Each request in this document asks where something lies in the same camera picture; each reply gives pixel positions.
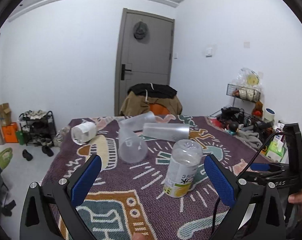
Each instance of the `hat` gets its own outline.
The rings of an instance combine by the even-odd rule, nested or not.
[[[137,40],[142,40],[147,36],[148,33],[148,26],[142,22],[139,21],[136,23],[133,27],[133,35]]]

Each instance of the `cable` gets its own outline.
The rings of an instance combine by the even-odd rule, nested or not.
[[[220,200],[221,199],[218,198],[217,201],[215,202],[214,211],[213,211],[213,218],[212,218],[212,231],[211,231],[211,235],[214,233],[214,230],[215,230],[215,217],[216,217],[217,207],[219,206]]]
[[[265,145],[268,143],[269,140],[271,140],[274,136],[276,135],[291,135],[290,133],[286,133],[286,132],[277,132],[277,133],[273,133],[271,134],[266,141],[263,143],[263,145],[257,150],[256,154],[254,155],[254,157],[250,160],[250,162],[245,166],[245,168],[240,172],[240,174],[238,174],[237,179],[239,179],[244,172],[246,172],[246,170],[252,165],[252,163],[255,161],[255,159],[257,158],[257,156],[259,155],[259,153],[261,152],[261,150],[265,147]]]

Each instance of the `patterned blanket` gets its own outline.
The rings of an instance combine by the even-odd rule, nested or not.
[[[212,126],[206,117],[157,116],[157,122],[190,124],[190,138],[203,147],[203,160],[213,153],[222,165],[236,175],[255,151],[239,139]],[[91,154],[102,159],[102,171],[86,200],[76,209],[97,240],[131,239],[134,232],[147,239],[208,239],[217,193],[203,168],[203,160],[187,195],[171,198],[164,194],[163,183],[170,162],[173,142],[144,137],[148,155],[137,164],[122,162],[117,155],[118,121],[124,117],[74,119],[69,126],[82,122],[96,123],[98,133],[88,144],[75,144],[68,132],[61,151],[43,179],[43,184],[68,178]],[[262,156],[257,162],[267,163]],[[216,224],[228,208],[219,205]],[[65,239],[71,239],[56,207],[53,213]]]

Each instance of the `plastic bottle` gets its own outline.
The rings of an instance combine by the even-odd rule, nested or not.
[[[164,181],[164,192],[171,197],[183,197],[192,185],[201,159],[200,144],[191,140],[176,142]]]

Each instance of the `orange box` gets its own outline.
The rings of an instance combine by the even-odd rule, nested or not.
[[[7,143],[18,142],[16,137],[16,131],[18,130],[18,124],[16,122],[11,123],[8,126],[2,126],[2,133]]]

